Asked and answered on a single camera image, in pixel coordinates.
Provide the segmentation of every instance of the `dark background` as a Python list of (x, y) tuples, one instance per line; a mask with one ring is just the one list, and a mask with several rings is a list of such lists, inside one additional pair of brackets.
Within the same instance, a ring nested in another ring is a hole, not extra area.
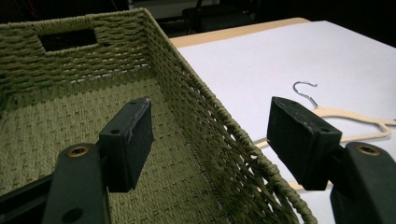
[[(257, 2), (253, 8), (257, 22), (294, 17), (310, 21), (330, 21), (396, 47), (394, 0), (254, 1)], [(126, 9), (127, 0), (0, 0), (0, 23), (38, 21)]]

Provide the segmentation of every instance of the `basket handle hole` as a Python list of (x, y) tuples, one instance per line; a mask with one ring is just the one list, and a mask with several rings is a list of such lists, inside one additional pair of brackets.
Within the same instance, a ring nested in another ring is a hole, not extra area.
[(38, 37), (46, 51), (75, 49), (97, 44), (93, 30), (79, 30), (61, 34), (41, 35)]

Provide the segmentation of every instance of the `basket bottom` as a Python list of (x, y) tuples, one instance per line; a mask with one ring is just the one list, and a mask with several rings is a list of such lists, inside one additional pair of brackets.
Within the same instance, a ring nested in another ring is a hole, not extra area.
[(136, 190), (110, 194), (113, 222), (227, 222), (153, 73), (11, 96), (0, 119), (0, 194), (50, 174), (60, 151), (95, 143), (124, 104), (148, 96), (155, 141)]

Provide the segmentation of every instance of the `white tabletop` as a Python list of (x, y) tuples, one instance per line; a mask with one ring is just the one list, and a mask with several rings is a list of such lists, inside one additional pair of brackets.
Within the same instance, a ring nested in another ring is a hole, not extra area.
[[(266, 135), (272, 96), (307, 108), (299, 86), (324, 107), (336, 107), (379, 119), (396, 119), (396, 49), (326, 21), (294, 24), (235, 38), (179, 48), (180, 53), (221, 100), (253, 141)], [(327, 119), (344, 135), (378, 132), (372, 125)], [(365, 142), (384, 148), (396, 159), (393, 136)], [(271, 148), (262, 152), (294, 178)], [(319, 223), (333, 223), (329, 191), (302, 193)]]

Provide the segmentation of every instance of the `woven paper cord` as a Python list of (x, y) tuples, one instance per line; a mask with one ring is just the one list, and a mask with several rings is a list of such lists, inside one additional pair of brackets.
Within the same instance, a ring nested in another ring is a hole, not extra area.
[[(40, 36), (97, 43), (46, 51)], [(0, 194), (53, 171), (126, 102), (152, 100), (155, 142), (137, 189), (111, 194), (114, 223), (316, 223), (144, 9), (0, 25)]]

